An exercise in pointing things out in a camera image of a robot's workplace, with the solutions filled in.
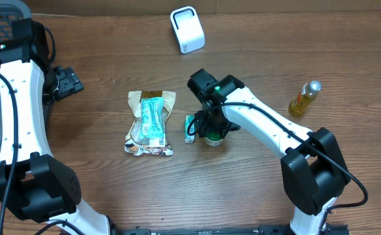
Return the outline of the small teal white packet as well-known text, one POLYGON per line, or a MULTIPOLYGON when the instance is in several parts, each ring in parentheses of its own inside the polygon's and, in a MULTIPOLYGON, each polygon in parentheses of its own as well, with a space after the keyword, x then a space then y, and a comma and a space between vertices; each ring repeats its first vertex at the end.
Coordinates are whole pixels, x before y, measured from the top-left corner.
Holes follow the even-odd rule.
POLYGON ((185 118, 185 135, 184 135, 184 141, 186 144, 193 144, 195 142, 195 136, 191 135, 191 133, 194 132, 194 124, 192 124, 192 120, 194 119, 194 116, 187 115, 185 118))

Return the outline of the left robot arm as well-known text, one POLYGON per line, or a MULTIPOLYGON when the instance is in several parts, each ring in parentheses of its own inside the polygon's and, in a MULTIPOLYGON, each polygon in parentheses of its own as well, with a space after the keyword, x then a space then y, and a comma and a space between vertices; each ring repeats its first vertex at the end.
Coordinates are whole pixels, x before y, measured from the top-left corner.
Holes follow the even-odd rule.
POLYGON ((83 88, 69 69, 52 67, 54 46, 50 30, 30 18, 14 21, 12 38, 0 42, 1 210, 69 234, 116 234, 48 144, 44 107, 83 88))

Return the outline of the yellow drink bottle silver cap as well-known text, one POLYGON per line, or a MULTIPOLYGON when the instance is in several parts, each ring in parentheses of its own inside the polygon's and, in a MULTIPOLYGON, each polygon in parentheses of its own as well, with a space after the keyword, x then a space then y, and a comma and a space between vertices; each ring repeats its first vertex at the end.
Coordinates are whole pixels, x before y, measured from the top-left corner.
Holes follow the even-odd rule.
POLYGON ((291 100, 288 107, 289 113, 292 116, 302 116, 307 107, 316 99, 321 88, 322 84, 318 80, 306 83, 297 96, 291 100))

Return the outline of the brown snack packet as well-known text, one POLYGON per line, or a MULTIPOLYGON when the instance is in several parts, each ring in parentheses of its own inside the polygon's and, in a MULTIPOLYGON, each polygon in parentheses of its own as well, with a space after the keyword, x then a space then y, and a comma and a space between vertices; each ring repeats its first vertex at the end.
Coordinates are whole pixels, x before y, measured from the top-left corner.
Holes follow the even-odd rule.
POLYGON ((142 154, 172 156, 174 151, 166 139, 166 122, 172 113, 176 93, 173 91, 130 91, 128 104, 134 116, 132 127, 125 137, 125 151, 135 156, 142 154), (162 97, 164 106, 162 118, 164 120, 165 136, 162 139, 148 139, 141 137, 142 127, 142 100, 145 98, 162 97))

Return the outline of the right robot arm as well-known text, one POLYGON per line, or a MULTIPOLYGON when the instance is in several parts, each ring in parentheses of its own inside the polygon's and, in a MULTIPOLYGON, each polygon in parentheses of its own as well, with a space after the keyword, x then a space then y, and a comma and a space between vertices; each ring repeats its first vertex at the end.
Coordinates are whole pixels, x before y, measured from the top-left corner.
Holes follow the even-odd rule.
POLYGON ((189 134, 218 141, 244 128, 280 160, 284 191, 295 206, 293 218, 287 225, 261 225, 255 234, 349 234, 346 225, 326 222, 329 208, 350 182, 329 130, 312 131, 282 117, 232 75, 216 80, 200 69, 187 86, 202 104, 189 134))

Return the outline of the light green wipes packet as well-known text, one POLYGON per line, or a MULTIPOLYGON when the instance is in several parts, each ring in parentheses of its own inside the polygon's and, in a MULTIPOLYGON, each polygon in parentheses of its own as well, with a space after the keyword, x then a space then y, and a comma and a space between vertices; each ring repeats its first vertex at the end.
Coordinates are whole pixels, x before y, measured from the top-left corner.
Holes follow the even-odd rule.
POLYGON ((162 97, 145 98, 142 100, 141 137, 148 139, 164 138, 163 106, 164 99, 162 97))

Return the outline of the green lid white jar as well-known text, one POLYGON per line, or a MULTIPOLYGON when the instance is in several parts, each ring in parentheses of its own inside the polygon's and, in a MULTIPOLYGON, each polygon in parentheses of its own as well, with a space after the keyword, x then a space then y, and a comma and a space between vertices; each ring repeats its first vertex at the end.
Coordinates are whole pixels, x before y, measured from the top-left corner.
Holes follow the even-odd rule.
POLYGON ((204 141, 209 146, 219 146, 222 144, 223 138, 219 133, 207 133, 204 141))

